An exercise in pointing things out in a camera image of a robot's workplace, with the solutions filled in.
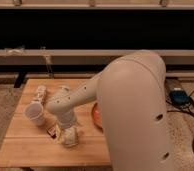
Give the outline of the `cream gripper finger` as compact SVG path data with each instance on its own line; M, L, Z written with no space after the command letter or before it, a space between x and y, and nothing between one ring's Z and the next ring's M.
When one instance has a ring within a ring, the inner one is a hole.
M62 129L57 124L55 126L55 132L56 132L56 140L57 141L61 141L61 138L62 138Z

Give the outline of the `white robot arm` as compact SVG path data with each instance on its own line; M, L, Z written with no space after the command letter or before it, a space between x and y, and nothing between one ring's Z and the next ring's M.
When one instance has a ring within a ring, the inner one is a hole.
M98 103L113 171L174 171L165 101L166 67L155 52L120 57L77 89L56 92L47 110L62 121Z

